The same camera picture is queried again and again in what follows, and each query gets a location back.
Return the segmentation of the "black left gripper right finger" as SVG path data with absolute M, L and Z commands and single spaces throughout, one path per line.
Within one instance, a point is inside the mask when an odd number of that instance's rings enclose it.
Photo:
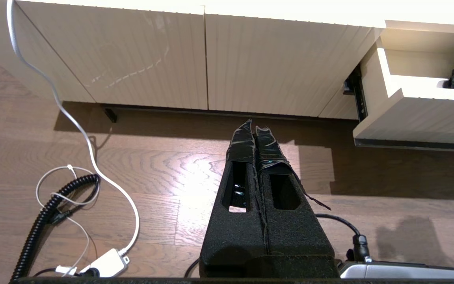
M 272 131 L 256 127 L 255 145 L 268 253 L 333 258 L 335 252 L 310 206 L 311 199 Z

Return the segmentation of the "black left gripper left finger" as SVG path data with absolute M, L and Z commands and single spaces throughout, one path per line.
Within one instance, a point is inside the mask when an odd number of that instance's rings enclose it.
M 266 197 L 252 120 L 234 130 L 204 237 L 201 263 L 244 263 L 268 252 Z

